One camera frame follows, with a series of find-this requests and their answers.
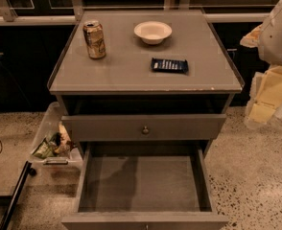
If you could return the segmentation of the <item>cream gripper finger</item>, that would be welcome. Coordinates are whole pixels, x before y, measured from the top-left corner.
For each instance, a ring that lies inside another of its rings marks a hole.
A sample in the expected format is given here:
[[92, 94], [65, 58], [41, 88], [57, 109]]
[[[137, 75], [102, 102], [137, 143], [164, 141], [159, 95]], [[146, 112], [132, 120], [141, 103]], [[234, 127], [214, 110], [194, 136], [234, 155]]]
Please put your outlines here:
[[245, 110], [244, 124], [250, 129], [263, 127], [273, 116], [275, 110], [249, 101]]
[[282, 66], [265, 72], [254, 101], [272, 109], [277, 109], [282, 104]]

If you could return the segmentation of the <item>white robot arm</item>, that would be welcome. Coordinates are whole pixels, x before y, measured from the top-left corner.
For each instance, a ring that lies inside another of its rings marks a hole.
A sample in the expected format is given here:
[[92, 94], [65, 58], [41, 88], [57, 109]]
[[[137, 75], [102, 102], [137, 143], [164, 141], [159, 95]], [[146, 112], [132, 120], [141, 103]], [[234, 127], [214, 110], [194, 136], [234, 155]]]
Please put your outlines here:
[[240, 44], [257, 48], [259, 58], [270, 65], [264, 73], [255, 73], [249, 91], [245, 125], [256, 129], [273, 116], [282, 118], [282, 0], [261, 25], [241, 39]]

